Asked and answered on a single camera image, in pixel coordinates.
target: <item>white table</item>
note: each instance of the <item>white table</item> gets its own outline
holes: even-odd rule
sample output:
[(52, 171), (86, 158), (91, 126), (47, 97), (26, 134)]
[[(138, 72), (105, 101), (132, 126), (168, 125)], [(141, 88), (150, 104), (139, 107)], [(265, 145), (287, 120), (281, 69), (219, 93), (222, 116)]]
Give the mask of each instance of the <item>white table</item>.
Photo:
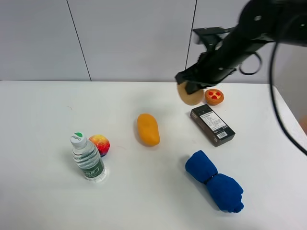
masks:
[[(189, 118), (175, 83), (0, 82), (1, 230), (306, 230), (307, 157), (283, 135), (268, 86), (220, 84), (215, 112), (236, 132), (214, 147)], [(306, 136), (278, 94), (295, 137)], [(140, 113), (156, 117), (161, 143), (139, 143)], [(85, 180), (69, 138), (111, 142), (108, 177)], [(203, 150), (244, 189), (244, 209), (219, 211), (184, 169)]]

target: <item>product label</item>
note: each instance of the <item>product label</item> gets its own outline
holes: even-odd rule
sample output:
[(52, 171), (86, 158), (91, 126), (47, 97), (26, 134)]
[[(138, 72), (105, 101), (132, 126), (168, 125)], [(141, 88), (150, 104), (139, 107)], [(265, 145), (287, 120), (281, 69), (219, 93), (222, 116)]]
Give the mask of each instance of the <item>product label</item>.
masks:
[(85, 177), (94, 178), (102, 173), (102, 171), (104, 170), (104, 164), (99, 159), (98, 163), (94, 167), (90, 169), (81, 169), (81, 170), (83, 171)]
[(209, 126), (212, 131), (226, 126), (224, 121), (222, 121), (215, 112), (211, 111), (206, 114), (201, 115), (201, 119)]

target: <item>barcode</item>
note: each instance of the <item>barcode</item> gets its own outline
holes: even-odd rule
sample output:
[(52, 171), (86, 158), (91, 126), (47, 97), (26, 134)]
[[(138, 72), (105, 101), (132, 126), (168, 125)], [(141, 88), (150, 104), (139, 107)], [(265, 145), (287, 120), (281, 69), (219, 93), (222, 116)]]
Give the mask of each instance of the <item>barcode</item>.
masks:
[(223, 132), (223, 133), (218, 134), (217, 137), (218, 137), (219, 139), (222, 139), (223, 137), (226, 137), (227, 135), (228, 135), (228, 134), (227, 134), (226, 132)]

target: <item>blue towel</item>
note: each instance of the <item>blue towel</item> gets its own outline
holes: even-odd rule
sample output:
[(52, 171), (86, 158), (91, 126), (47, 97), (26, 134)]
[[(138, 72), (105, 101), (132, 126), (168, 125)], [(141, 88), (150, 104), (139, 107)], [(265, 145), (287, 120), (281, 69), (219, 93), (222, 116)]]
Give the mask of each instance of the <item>blue towel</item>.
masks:
[(203, 151), (195, 152), (188, 159), (186, 170), (196, 180), (207, 185), (210, 195), (220, 210), (239, 212), (243, 209), (241, 186), (233, 178), (218, 173), (215, 165)]

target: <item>bottle label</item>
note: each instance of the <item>bottle label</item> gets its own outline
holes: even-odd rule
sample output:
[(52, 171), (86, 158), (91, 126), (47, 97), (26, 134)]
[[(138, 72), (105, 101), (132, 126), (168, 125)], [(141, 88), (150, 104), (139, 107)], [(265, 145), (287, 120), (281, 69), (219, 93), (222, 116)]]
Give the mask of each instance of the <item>bottle label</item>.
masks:
[(104, 165), (99, 159), (98, 163), (94, 167), (90, 169), (81, 169), (81, 170), (83, 171), (85, 177), (94, 178), (94, 177), (99, 176), (102, 173), (102, 171), (104, 170)]

